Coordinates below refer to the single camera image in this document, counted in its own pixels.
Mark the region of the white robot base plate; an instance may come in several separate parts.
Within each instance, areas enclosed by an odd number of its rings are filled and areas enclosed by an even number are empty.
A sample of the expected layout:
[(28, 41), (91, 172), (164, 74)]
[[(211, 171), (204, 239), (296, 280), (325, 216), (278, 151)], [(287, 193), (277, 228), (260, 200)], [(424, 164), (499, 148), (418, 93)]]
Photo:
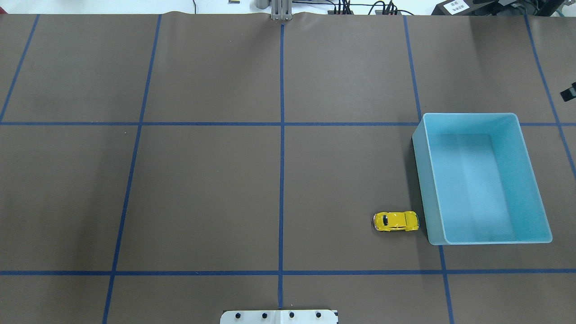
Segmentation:
[(220, 324), (338, 324), (335, 310), (235, 310), (225, 311)]

